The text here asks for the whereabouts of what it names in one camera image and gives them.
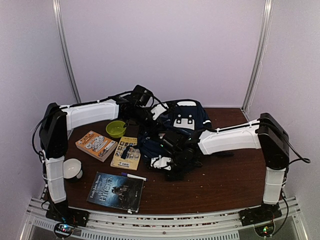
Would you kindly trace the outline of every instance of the wooden table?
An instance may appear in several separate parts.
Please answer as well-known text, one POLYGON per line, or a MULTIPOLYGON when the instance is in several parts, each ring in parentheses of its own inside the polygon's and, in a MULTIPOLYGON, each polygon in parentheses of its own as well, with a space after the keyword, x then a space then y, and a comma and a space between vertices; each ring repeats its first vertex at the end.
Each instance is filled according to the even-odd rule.
MULTIPOLYGON (((213 128, 223 128, 246 122, 237 108, 207 108, 213 128)), ((77 183, 65 183, 71 207, 120 212, 87 202, 96 172, 120 175, 124 169, 110 167, 112 155, 105 162, 79 150, 75 142, 93 130, 107 136, 108 121, 96 122, 74 129, 69 138, 66 159, 76 158, 82 162, 84 175, 77 183)), ((127 129, 126 136, 135 137, 137 126, 127 129)), ((165 181, 163 173, 147 169, 140 160, 137 171, 126 172, 149 179, 142 192, 139 214, 186 214, 205 213, 229 209, 246 208, 262 202, 266 177, 266 165, 259 149, 240 149, 233 157, 217 158, 204 156, 203 167, 196 168, 184 177, 184 181, 165 181)))

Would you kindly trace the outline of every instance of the book cover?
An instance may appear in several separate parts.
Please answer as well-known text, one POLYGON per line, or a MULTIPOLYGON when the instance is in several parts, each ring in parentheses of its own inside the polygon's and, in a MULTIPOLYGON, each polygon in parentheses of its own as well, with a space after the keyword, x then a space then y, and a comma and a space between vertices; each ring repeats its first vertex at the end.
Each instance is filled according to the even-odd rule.
POLYGON ((123 136, 114 152, 110 166, 121 169, 137 170, 141 156, 139 149, 133 148, 137 145, 137 142, 138 139, 136 137, 123 136))
POLYGON ((107 157, 116 149, 117 142, 102 136, 94 131, 89 131, 75 145, 78 149, 104 162, 107 157))
POLYGON ((87 201, 137 213, 143 185, 142 179, 97 172, 87 201))

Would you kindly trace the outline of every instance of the white marker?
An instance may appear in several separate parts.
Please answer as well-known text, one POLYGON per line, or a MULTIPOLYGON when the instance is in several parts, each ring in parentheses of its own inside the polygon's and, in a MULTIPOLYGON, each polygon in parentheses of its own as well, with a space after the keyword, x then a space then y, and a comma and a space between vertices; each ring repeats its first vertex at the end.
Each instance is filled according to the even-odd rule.
POLYGON ((128 178, 133 178, 133 179, 142 179, 145 182, 148 181, 148 178, 146 178, 146 177, 136 176, 136 175, 132 175, 132 174, 125 173, 125 172, 122 172, 121 176, 125 176, 125 177, 128 177, 128 178))

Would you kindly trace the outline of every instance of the orange book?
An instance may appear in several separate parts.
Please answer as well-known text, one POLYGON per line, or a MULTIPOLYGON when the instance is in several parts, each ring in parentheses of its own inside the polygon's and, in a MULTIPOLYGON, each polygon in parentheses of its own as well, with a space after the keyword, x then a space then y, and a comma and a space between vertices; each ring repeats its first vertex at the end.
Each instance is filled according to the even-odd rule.
POLYGON ((107 157, 116 149, 116 141, 102 136, 94 131, 88 132, 83 138, 75 143, 76 147, 92 157, 104 162, 107 157))

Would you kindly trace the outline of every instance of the bowl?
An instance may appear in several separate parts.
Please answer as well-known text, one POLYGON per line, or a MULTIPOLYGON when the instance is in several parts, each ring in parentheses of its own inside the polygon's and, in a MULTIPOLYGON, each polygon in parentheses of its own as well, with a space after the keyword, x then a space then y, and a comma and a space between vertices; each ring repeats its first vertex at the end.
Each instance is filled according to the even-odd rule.
POLYGON ((126 127, 124 127, 125 124, 126 123, 124 121, 113 121, 106 126, 105 130, 110 135, 110 137, 118 139, 126 133, 126 127))
POLYGON ((82 164, 78 159, 70 158, 63 162, 63 177, 68 182, 78 182, 83 173, 82 164))

